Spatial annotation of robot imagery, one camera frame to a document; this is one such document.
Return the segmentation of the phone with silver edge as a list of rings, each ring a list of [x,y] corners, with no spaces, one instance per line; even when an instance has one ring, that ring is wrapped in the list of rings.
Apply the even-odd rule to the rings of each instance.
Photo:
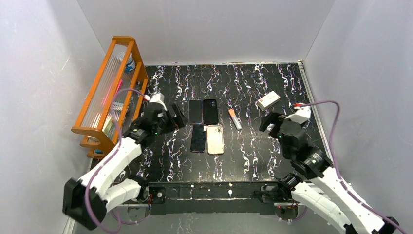
[[[189,101],[189,124],[202,124],[203,123],[203,113],[202,113],[202,101],[201,100],[190,100]]]

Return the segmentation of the black phone case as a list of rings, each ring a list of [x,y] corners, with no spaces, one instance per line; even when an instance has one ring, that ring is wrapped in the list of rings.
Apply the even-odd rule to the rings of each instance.
[[[217,101],[215,99],[204,99],[202,101],[203,123],[215,125],[219,123]]]

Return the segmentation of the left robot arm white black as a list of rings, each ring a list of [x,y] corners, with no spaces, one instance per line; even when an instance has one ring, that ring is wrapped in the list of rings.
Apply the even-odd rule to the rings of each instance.
[[[149,102],[143,115],[131,123],[103,160],[79,179],[65,183],[63,213],[90,231],[102,227],[108,212],[138,198],[147,186],[146,180],[138,176],[116,185],[115,179],[157,136],[183,128],[187,122],[176,103],[167,108],[161,101]]]

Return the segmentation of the phone with purple edge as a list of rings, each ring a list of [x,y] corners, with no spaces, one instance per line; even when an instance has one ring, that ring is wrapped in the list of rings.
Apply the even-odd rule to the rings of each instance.
[[[206,126],[204,124],[194,124],[192,127],[190,151],[203,153],[206,147]]]

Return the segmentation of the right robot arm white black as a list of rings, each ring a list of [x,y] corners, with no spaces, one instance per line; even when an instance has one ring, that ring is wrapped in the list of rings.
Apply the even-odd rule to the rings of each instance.
[[[278,182],[276,194],[305,205],[341,234],[394,233],[398,222],[364,207],[363,200],[339,178],[330,158],[309,144],[303,126],[311,115],[309,107],[302,107],[288,116],[270,112],[261,118],[259,130],[264,132],[272,124],[269,134],[278,139],[283,157],[324,193],[315,191],[299,176],[288,174]]]

